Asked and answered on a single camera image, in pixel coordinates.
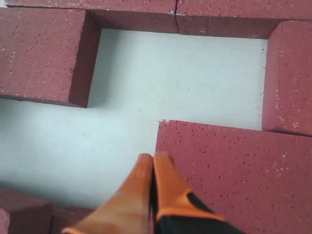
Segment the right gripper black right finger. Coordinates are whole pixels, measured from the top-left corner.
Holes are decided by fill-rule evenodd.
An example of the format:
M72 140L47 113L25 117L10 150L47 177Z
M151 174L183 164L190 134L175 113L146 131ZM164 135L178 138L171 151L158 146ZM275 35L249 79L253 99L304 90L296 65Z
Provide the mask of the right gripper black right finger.
M226 220L209 210L176 170L167 152L154 157L155 234L228 234Z

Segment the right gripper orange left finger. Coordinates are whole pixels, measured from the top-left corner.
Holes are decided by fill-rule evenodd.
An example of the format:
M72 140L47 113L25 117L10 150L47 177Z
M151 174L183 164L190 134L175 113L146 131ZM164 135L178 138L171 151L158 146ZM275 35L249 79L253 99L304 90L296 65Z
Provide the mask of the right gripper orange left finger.
M148 234L153 158L140 154L131 172L114 195L63 234Z

